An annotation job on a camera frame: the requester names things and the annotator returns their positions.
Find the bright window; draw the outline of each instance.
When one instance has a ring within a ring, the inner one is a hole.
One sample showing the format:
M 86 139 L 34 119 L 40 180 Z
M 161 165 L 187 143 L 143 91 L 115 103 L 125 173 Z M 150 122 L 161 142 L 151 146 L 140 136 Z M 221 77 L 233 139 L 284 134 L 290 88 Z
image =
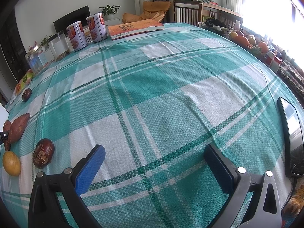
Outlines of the bright window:
M 245 0 L 241 13 L 245 27 L 268 34 L 304 70 L 304 19 L 296 10 L 292 22 L 290 0 Z

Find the blue gripper pad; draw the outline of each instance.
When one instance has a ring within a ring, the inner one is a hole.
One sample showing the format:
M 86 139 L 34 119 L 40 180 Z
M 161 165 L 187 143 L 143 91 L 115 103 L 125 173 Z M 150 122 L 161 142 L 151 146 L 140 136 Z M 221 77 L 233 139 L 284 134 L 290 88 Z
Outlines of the blue gripper pad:
M 204 159 L 209 165 L 222 191 L 229 195 L 233 194 L 234 178 L 227 170 L 220 157 L 214 152 L 210 144 L 204 149 Z
M 103 146 L 99 146 L 75 179 L 75 190 L 78 196 L 88 191 L 104 159 L 105 148 Z

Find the orange armchair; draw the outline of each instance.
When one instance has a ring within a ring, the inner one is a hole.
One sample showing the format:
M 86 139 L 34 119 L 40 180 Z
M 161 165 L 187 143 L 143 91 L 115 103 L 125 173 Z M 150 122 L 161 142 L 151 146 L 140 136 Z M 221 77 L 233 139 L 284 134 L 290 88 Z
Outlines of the orange armchair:
M 167 11 L 169 10 L 170 6 L 171 2 L 143 2 L 143 13 L 140 16 L 131 13 L 124 13 L 123 23 L 142 21 L 146 19 L 153 19 L 157 22 L 161 22 L 162 19 L 165 17 Z

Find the black phone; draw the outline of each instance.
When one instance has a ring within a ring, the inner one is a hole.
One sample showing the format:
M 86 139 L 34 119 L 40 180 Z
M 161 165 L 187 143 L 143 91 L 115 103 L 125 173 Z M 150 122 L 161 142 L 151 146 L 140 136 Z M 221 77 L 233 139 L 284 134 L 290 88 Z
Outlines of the black phone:
M 286 99 L 278 98 L 285 141 L 285 175 L 303 177 L 304 147 L 303 136 L 296 108 Z

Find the phone screen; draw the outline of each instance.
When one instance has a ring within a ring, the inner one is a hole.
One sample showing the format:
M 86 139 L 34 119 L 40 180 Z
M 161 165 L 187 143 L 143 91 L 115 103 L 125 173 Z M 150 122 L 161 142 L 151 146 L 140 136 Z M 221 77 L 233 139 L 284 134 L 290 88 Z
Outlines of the phone screen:
M 290 138 L 291 172 L 304 175 L 304 147 L 297 111 L 293 105 L 281 98 L 287 119 Z

